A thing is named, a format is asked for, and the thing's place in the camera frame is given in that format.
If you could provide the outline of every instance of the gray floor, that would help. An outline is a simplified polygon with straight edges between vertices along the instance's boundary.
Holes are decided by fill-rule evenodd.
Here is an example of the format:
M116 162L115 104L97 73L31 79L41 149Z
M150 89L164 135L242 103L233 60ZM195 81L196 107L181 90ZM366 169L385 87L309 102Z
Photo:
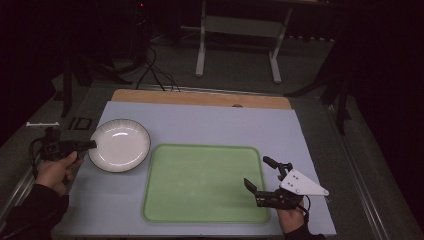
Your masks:
M214 89L280 96L283 92L311 83L332 46L331 42L285 40L278 57L283 83L275 85L272 82L267 52L262 47L246 49L245 46L229 46L217 39L208 42L204 76L195 77L198 51L196 41L196 35L193 35L178 46L152 44L157 53L155 65L172 74L182 90ZM149 58L153 59L152 51L149 51ZM140 69L124 76L134 82L131 86L99 79L90 88L74 84L74 105L67 118L60 118L61 102L48 101L30 121L59 121L66 129L74 116L92 118L93 125L88 131L63 131L64 139L89 139L114 90L134 88L143 71L144 69ZM169 85L163 75L159 74L158 77L164 85ZM54 82L60 83L60 80L59 76ZM154 83L152 75L148 74L141 88L157 89ZM424 239L355 105L354 98L349 98L351 120L345 121L346 137L342 137L335 130L332 107L323 106L318 101L321 92L322 89L318 89L289 100L299 117L321 184L332 193L328 206L338 234L329 239ZM29 167L29 142L42 135L42 129L22 127L0 149L2 206L7 205L15 186ZM359 179L353 174L355 171L361 173ZM379 214L382 221L381 229L375 229L370 224L371 218L367 216L370 213L367 211L369 199L372 210Z

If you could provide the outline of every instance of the tray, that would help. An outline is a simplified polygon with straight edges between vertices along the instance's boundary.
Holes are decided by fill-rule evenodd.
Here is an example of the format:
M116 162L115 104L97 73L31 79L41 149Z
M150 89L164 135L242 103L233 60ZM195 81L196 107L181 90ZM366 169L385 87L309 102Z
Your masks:
M142 208L150 222L263 223L248 178L264 189L253 147L162 144L155 148Z

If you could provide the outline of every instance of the hand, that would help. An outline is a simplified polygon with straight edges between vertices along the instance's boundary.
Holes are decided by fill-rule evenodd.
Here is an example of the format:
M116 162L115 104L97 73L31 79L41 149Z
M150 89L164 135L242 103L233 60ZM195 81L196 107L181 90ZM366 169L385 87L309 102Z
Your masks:
M82 159L77 160L77 152L72 152L59 161L43 161L38 168L36 184L51 188L60 197L66 193L66 186L62 183L66 177L69 181L74 179L72 169L81 165Z
M291 210L277 209L278 220L284 234L300 228L304 223L303 211L300 208Z

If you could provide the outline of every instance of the white plate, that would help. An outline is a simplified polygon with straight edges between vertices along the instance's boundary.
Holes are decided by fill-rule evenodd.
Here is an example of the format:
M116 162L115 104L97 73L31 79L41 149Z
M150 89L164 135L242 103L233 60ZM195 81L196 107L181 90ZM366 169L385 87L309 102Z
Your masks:
M97 148L88 150L91 161L109 172L124 172L138 166L150 149L147 130L138 122L116 119L101 125L91 136Z

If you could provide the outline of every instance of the black sleeve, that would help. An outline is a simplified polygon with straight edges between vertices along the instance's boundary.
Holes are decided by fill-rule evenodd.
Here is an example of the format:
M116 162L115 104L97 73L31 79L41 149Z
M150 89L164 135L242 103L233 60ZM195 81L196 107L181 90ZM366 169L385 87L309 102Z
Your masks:
M68 209L69 196L34 184L21 206L12 208L0 239L51 239L50 230Z
M300 228L284 234L285 240L325 240L324 235L313 235L309 232L308 224L303 224Z

